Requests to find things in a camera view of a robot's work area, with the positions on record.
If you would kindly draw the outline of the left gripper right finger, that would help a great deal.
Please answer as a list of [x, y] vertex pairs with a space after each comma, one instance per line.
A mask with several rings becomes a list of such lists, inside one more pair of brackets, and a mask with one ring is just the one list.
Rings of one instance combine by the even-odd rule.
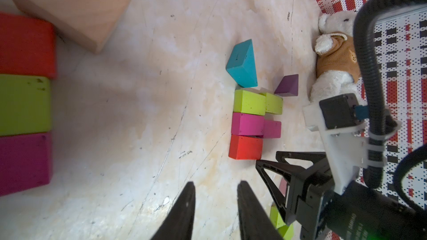
[[239, 183], [237, 193], [241, 239], [282, 240], [246, 181]]

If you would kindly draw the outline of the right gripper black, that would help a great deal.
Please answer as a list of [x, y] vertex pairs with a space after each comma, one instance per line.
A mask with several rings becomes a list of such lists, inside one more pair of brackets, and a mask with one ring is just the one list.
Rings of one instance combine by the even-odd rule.
[[[301, 224], [301, 239], [322, 240], [327, 231], [344, 240], [426, 239], [427, 222], [414, 209], [355, 181], [342, 195], [332, 191], [325, 152], [277, 151], [275, 158], [257, 160], [255, 168], [285, 223]], [[313, 165], [303, 168], [287, 159]], [[285, 192], [278, 178], [288, 182]]]

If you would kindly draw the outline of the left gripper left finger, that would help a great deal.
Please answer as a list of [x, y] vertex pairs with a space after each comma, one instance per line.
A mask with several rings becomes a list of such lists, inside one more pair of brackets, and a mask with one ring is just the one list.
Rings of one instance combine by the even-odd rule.
[[170, 213], [152, 236], [152, 240], [190, 240], [196, 206], [196, 188], [193, 182], [188, 182]]

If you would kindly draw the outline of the pink rectangular block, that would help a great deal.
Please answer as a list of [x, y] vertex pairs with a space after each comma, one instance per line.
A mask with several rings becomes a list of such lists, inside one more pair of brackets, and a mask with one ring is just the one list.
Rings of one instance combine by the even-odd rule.
[[287, 191], [288, 191], [288, 182], [285, 178], [282, 178], [279, 184], [279, 190], [282, 193], [282, 195], [284, 197], [287, 196]]

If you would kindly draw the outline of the lime green block lowest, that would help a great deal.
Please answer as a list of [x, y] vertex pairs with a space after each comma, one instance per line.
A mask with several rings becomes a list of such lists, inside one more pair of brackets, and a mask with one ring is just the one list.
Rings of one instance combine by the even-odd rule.
[[292, 224], [289, 226], [284, 225], [278, 228], [278, 233], [283, 238], [283, 240], [292, 240], [294, 236], [294, 226]]

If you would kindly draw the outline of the magenta block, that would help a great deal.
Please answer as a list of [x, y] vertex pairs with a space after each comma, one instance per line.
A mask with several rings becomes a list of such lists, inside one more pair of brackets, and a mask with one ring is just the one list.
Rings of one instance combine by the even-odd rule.
[[234, 112], [232, 115], [231, 134], [262, 136], [264, 134], [264, 123], [264, 116]]
[[50, 132], [1, 137], [1, 196], [49, 184], [52, 175]]
[[265, 120], [262, 137], [265, 139], [281, 138], [281, 126], [280, 121]]

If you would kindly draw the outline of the red block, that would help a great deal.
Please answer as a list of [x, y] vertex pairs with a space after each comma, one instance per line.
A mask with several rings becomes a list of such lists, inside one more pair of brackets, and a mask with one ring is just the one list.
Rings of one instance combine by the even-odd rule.
[[263, 139], [248, 136], [231, 135], [229, 157], [235, 160], [260, 160]]
[[57, 60], [53, 25], [2, 12], [1, 73], [55, 79]]

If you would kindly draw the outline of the purple triangle block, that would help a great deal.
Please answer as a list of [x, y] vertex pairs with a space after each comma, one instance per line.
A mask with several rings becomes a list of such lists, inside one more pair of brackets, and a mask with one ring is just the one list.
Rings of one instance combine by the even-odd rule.
[[274, 93], [282, 97], [298, 96], [299, 75], [292, 74], [284, 76]]

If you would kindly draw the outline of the teal triangle block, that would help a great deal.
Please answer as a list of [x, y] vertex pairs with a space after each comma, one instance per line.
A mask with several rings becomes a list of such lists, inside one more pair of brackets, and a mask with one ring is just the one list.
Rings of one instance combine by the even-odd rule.
[[226, 71], [243, 88], [258, 86], [254, 48], [251, 39], [234, 46], [226, 65]]

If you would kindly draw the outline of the natural wood triangle block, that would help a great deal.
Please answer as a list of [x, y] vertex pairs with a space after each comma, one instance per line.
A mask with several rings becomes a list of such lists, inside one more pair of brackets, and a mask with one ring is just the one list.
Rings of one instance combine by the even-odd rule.
[[131, 0], [12, 0], [23, 13], [52, 23], [86, 50], [98, 54]]

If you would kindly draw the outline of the white teddy bear brown shirt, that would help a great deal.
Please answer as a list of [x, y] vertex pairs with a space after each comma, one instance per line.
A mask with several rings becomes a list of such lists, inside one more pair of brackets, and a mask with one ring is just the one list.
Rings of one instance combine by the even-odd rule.
[[361, 72], [353, 40], [356, 16], [354, 11], [340, 11], [319, 17], [321, 35], [317, 37], [314, 45], [318, 59], [310, 102], [315, 103], [347, 93], [355, 94], [357, 100], [363, 102], [357, 86]]

